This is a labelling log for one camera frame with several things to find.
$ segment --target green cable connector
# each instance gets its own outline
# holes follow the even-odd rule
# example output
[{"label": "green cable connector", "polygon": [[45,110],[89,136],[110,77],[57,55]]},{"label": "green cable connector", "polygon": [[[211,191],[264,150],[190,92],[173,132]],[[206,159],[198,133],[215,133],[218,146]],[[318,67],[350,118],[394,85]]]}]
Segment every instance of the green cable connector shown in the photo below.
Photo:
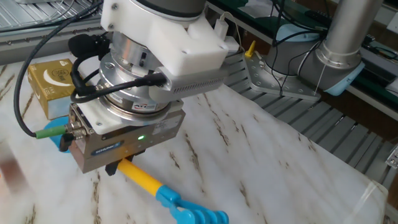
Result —
[{"label": "green cable connector", "polygon": [[42,139],[42,138],[48,138],[52,136],[58,136],[60,134],[65,134],[67,132],[67,129],[65,128],[65,125],[61,126],[56,126],[53,128],[48,128],[45,130],[41,131],[36,131],[36,138],[37,139]]}]

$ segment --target marble table surface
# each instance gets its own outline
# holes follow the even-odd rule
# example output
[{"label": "marble table surface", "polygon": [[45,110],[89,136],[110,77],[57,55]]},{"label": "marble table surface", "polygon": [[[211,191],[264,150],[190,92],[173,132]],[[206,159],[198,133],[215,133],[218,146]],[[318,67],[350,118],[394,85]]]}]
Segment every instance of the marble table surface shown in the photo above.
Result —
[{"label": "marble table surface", "polygon": [[[69,54],[43,62],[74,58]],[[0,67],[0,141],[29,183],[11,194],[0,178],[0,223],[175,223],[134,182],[104,168],[82,174],[71,154],[35,140],[12,109],[22,63]],[[87,73],[98,63],[83,64]],[[177,137],[149,148],[134,163],[184,199],[224,210],[230,223],[381,223],[387,190],[227,86],[186,98]],[[32,130],[48,121],[25,77],[21,110]]]}]

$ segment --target gold box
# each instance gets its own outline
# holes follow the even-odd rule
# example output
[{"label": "gold box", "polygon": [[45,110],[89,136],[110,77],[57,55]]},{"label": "gold box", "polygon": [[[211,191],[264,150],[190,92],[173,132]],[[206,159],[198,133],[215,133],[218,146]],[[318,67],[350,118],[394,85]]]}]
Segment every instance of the gold box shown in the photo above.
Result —
[{"label": "gold box", "polygon": [[47,119],[66,116],[69,113],[70,95],[75,89],[70,72],[69,59],[29,65],[28,80],[39,100]]}]

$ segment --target yellow and blue toy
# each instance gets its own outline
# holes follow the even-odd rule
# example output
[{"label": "yellow and blue toy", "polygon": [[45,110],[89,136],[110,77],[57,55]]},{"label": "yellow and blue toy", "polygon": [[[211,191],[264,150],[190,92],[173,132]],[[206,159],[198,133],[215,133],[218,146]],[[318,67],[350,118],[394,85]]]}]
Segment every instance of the yellow and blue toy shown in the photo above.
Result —
[{"label": "yellow and blue toy", "polygon": [[211,211],[195,203],[182,200],[180,194],[160,183],[127,159],[123,159],[119,163],[118,170],[155,196],[164,207],[169,208],[177,224],[229,223],[225,212]]}]

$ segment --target yellow lever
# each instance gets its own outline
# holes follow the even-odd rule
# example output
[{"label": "yellow lever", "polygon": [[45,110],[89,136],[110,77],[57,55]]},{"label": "yellow lever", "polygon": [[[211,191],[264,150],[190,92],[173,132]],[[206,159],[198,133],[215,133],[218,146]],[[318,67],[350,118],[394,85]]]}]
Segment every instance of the yellow lever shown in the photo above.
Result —
[{"label": "yellow lever", "polygon": [[252,57],[253,56],[253,52],[254,52],[254,47],[256,46],[256,41],[254,40],[251,45],[249,50],[244,54],[246,57]]},{"label": "yellow lever", "polygon": [[147,190],[151,195],[155,197],[159,187],[163,186],[163,184],[160,183],[157,179],[151,177],[149,174],[135,166],[127,159],[122,159],[122,161],[118,165],[118,170],[120,170],[124,175],[128,176],[135,183],[140,185],[143,189]]}]

